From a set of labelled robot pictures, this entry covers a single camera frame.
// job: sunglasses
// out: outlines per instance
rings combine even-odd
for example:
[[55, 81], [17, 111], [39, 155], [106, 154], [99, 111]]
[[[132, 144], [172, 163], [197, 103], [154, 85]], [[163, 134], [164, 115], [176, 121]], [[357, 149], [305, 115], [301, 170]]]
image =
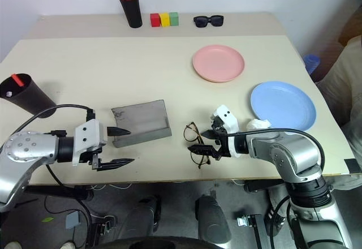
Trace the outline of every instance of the sunglasses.
[[193, 18], [193, 21], [196, 24], [196, 27], [206, 27], [208, 23], [211, 23], [214, 27], [220, 27], [224, 23], [224, 16], [222, 15], [213, 15], [211, 17], [207, 16], [196, 16]]

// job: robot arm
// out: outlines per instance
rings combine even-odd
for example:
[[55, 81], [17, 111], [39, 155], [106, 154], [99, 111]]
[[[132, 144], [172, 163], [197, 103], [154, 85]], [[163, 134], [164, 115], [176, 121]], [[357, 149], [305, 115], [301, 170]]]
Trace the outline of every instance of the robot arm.
[[[108, 127], [109, 136], [130, 134], [129, 131]], [[75, 128], [74, 137], [64, 130], [48, 134], [18, 132], [11, 135], [0, 151], [0, 212], [9, 211], [28, 185], [31, 175], [41, 165], [58, 162], [88, 163], [93, 170], [110, 170], [124, 166], [133, 159], [123, 158], [101, 163], [98, 154], [107, 143], [103, 125], [91, 119]]]
[[252, 135], [227, 136], [239, 130], [236, 118], [222, 105], [212, 116], [212, 130], [202, 136], [216, 140], [221, 147], [193, 145], [196, 154], [219, 160], [233, 153], [249, 154], [252, 158], [275, 165], [286, 184], [295, 217], [292, 231], [297, 248], [352, 248], [350, 236], [330, 194], [318, 164], [318, 148], [308, 138], [285, 132], [256, 132]]

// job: black cylinder cup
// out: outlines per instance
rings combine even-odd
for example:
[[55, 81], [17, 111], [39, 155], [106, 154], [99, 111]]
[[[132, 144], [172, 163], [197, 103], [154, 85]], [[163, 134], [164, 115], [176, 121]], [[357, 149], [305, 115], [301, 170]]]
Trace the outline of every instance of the black cylinder cup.
[[128, 24], [132, 28], [142, 26], [142, 17], [139, 0], [119, 0], [122, 4], [124, 14], [126, 15]]
[[[17, 74], [24, 83], [20, 86], [12, 77], [5, 79], [0, 84], [0, 97], [25, 109], [35, 115], [56, 104], [35, 84], [30, 75]], [[55, 109], [43, 113], [39, 118], [47, 118], [55, 112]]]

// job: black cable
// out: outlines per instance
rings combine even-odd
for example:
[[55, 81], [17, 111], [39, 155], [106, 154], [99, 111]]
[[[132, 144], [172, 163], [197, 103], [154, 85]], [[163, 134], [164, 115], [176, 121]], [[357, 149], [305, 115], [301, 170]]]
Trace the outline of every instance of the black cable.
[[[60, 214], [60, 213], [69, 212], [69, 211], [81, 212], [83, 214], [84, 218], [85, 218], [86, 223], [87, 223], [87, 232], [88, 232], [89, 225], [88, 225], [87, 215], [85, 215], [85, 213], [81, 209], [71, 208], [71, 209], [65, 209], [63, 211], [53, 212], [53, 211], [50, 211], [49, 208], [46, 206], [46, 199], [47, 198], [48, 198], [48, 195], [46, 195], [45, 198], [44, 198], [44, 209], [50, 214]], [[73, 243], [75, 245], [75, 248], [82, 248], [85, 245], [85, 243], [87, 242], [87, 239], [85, 239], [84, 242], [80, 246], [77, 246], [75, 244], [75, 241], [74, 241], [74, 233], [75, 233], [75, 227], [73, 227], [73, 235], [72, 235], [72, 241], [73, 241]]]
[[225, 137], [253, 135], [253, 134], [267, 133], [267, 132], [291, 132], [291, 133], [296, 133], [296, 134], [305, 136], [305, 137], [309, 138], [312, 142], [314, 142], [315, 145], [317, 146], [317, 148], [319, 149], [319, 153], [321, 155], [321, 169], [322, 169], [322, 171], [324, 169], [325, 155], [324, 155], [324, 151], [323, 151], [321, 144], [319, 143], [319, 141], [316, 138], [314, 138], [312, 135], [310, 135], [304, 131], [300, 131], [297, 129], [290, 129], [290, 128], [267, 128], [267, 129], [260, 129], [260, 130], [246, 131], [246, 132], [230, 133], [230, 134], [220, 133], [217, 130], [214, 130], [214, 132], [220, 136], [225, 136]]
[[274, 213], [270, 220], [270, 230], [269, 230], [269, 238], [270, 238], [270, 246], [271, 249], [275, 249], [274, 247], [274, 237], [273, 237], [273, 228], [275, 223], [275, 218], [277, 217], [278, 211], [280, 210], [281, 206], [289, 199], [289, 196], [285, 196], [277, 205], [277, 207], [274, 210]]
[[[51, 170], [50, 166], [47, 164], [46, 168], [48, 169], [49, 173], [51, 174], [51, 176], [54, 178], [54, 180], [66, 191], [69, 192], [68, 187], [66, 187], [59, 179], [58, 177], [54, 174], [54, 172]], [[84, 208], [85, 212], [87, 213], [88, 216], [88, 222], [87, 222], [87, 226], [88, 226], [88, 230], [87, 230], [87, 239], [86, 241], [89, 240], [89, 238], [91, 237], [91, 224], [92, 224], [92, 216], [90, 214], [89, 209], [87, 208], [87, 206], [74, 194], [74, 199]]]
[[[63, 104], [63, 105], [57, 105], [57, 106], [52, 106], [51, 108], [45, 109], [37, 114], [35, 114], [32, 118], [30, 118], [29, 120], [25, 121], [21, 126], [19, 126], [13, 133], [17, 133], [20, 130], [24, 129], [24, 127], [26, 127], [28, 124], [30, 124], [31, 122], [33, 122], [36, 118], [38, 118], [41, 114], [46, 113], [48, 111], [51, 111], [53, 109], [60, 109], [60, 108], [79, 108], [79, 109], [85, 109], [87, 111], [87, 113], [89, 112], [93, 112], [93, 109], [87, 107], [87, 106], [82, 106], [82, 105], [77, 105], [77, 104]], [[2, 146], [0, 147], [0, 153], [2, 151], [4, 144], [2, 144]]]
[[289, 228], [292, 229], [292, 222], [290, 220], [290, 208], [291, 208], [291, 204], [289, 202], [288, 207], [287, 207], [287, 220], [288, 220]]

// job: green block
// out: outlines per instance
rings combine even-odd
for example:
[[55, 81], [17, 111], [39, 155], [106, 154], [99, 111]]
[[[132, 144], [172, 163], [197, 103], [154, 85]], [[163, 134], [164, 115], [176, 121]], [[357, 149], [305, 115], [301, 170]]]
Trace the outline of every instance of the green block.
[[170, 12], [170, 25], [179, 25], [179, 14], [177, 12]]

